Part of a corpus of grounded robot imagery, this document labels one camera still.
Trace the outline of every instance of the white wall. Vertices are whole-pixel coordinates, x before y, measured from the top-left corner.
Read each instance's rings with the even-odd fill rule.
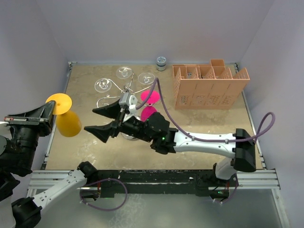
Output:
[[[0,1],[0,118],[29,111],[64,89],[68,63],[35,0]],[[49,137],[41,138],[33,169],[44,159]],[[14,190],[24,197],[30,175]]]
[[[69,61],[240,61],[274,0],[37,0]]]
[[[241,60],[257,127],[267,111],[273,129],[260,140],[267,168],[276,168],[292,225],[303,227],[304,1],[276,0]]]

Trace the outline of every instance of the yellow cup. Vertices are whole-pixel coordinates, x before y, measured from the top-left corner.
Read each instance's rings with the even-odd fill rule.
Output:
[[[81,131],[81,122],[76,113],[70,110],[72,99],[66,94],[53,94],[46,103],[55,101],[53,115],[56,117],[56,126],[59,132],[65,137],[73,137]]]

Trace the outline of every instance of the orange crate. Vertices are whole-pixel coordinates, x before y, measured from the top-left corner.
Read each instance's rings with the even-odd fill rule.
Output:
[[[250,81],[246,68],[232,76],[223,59],[172,67],[175,109],[229,109]]]

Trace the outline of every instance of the metal wire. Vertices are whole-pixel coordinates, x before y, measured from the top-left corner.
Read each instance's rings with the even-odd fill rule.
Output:
[[[143,106],[146,106],[146,107],[150,107],[150,106],[153,106],[154,104],[144,104]]]
[[[142,89],[142,90],[139,90],[139,91],[135,92],[134,94],[140,93],[141,91],[144,91],[144,90],[146,90],[146,89],[149,89],[150,87],[151,87],[151,86],[148,86],[148,87],[146,87],[146,88],[144,88],[144,89]]]
[[[114,84],[114,86],[116,86],[121,92],[123,91],[121,88],[119,88],[119,86],[118,85],[116,85],[116,83],[112,80],[112,79],[109,79],[109,78],[107,78],[109,81],[111,81],[113,84]]]
[[[129,84],[129,89],[131,88],[131,85],[132,85],[132,81],[133,81],[133,77],[134,77],[134,73],[132,74],[132,77],[131,77],[131,81],[130,81],[130,84]]]
[[[99,103],[99,101],[101,101],[102,99],[111,99],[111,98],[119,98],[120,96],[110,96],[110,97],[102,97],[102,98],[99,98],[98,100],[97,100],[97,102],[96,102],[96,106],[97,106],[97,108],[99,108],[99,106],[98,106],[98,103]]]

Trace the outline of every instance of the small canister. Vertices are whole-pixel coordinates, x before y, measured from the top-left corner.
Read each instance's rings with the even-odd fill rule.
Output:
[[[158,57],[156,59],[156,69],[159,71],[163,71],[166,69],[167,60],[165,57]]]

